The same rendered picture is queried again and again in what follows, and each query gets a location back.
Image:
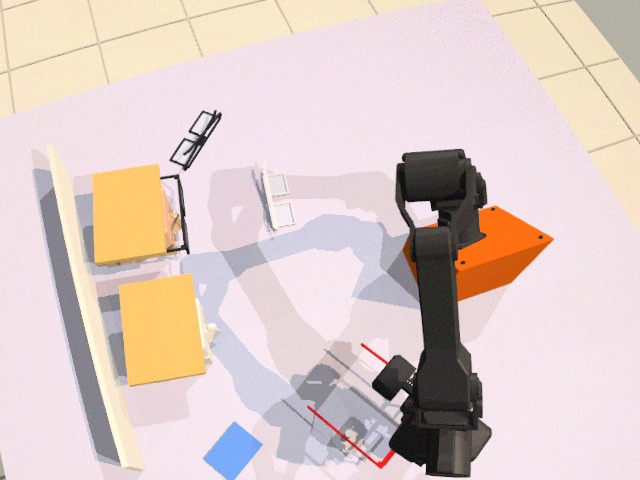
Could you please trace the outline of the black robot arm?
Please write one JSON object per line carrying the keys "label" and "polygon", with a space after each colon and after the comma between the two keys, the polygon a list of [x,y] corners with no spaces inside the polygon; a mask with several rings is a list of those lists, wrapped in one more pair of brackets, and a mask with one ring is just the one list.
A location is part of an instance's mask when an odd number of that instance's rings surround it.
{"label": "black robot arm", "polygon": [[[408,152],[402,162],[396,165],[395,199],[416,263],[424,349],[413,374],[414,407],[403,413],[389,446],[408,462],[426,464],[426,475],[469,478],[483,391],[460,339],[455,261],[459,250],[487,237],[479,222],[486,181],[463,149]],[[415,228],[405,200],[430,201],[438,226]]]}

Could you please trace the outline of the long cream flat panel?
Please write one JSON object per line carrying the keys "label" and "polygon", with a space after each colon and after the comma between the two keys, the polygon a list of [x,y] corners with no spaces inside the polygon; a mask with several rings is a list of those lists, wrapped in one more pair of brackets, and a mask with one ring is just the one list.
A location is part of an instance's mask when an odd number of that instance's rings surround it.
{"label": "long cream flat panel", "polygon": [[87,256],[70,173],[52,144],[47,150],[75,289],[121,466],[144,471]]}

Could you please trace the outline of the red glasses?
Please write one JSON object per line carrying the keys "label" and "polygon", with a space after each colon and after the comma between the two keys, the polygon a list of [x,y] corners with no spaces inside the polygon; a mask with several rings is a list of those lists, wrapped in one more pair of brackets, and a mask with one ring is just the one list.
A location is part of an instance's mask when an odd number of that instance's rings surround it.
{"label": "red glasses", "polygon": [[[373,351],[371,351],[365,344],[361,344],[361,346],[363,346],[365,349],[367,349],[368,352],[370,352],[373,356],[375,356],[376,358],[379,358],[381,361],[383,361],[385,364],[387,364],[388,362],[386,360],[384,360],[382,357],[379,357],[377,354],[375,354]],[[395,452],[393,450],[390,450],[388,452],[388,454],[385,456],[385,459],[383,459],[383,461],[379,461],[378,463],[376,461],[374,461],[373,459],[371,459],[366,453],[364,453],[357,445],[353,444],[349,439],[347,439],[343,434],[341,434],[340,432],[338,432],[338,430],[331,425],[329,422],[327,422],[324,418],[322,418],[316,411],[314,411],[311,407],[307,406],[308,409],[310,409],[316,416],[318,416],[323,422],[327,423],[334,431],[336,431],[341,437],[343,437],[349,444],[352,444],[358,451],[360,451],[366,458],[368,458],[370,461],[372,461],[375,465],[377,465],[380,469],[386,465],[386,463],[389,461],[389,459],[395,454]]]}

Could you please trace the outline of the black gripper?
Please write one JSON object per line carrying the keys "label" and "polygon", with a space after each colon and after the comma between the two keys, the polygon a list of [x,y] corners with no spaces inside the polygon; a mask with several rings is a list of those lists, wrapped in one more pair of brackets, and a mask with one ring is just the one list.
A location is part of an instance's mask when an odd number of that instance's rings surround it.
{"label": "black gripper", "polygon": [[[411,385],[413,383],[413,377],[411,376],[415,370],[416,368],[403,356],[400,354],[394,355],[372,382],[372,388],[389,401],[391,401],[401,389],[405,393],[408,393],[407,399],[400,407],[401,412],[404,413],[408,407],[414,405]],[[478,418],[478,430],[472,431],[471,462],[481,453],[483,447],[491,438],[491,435],[492,429]]]}

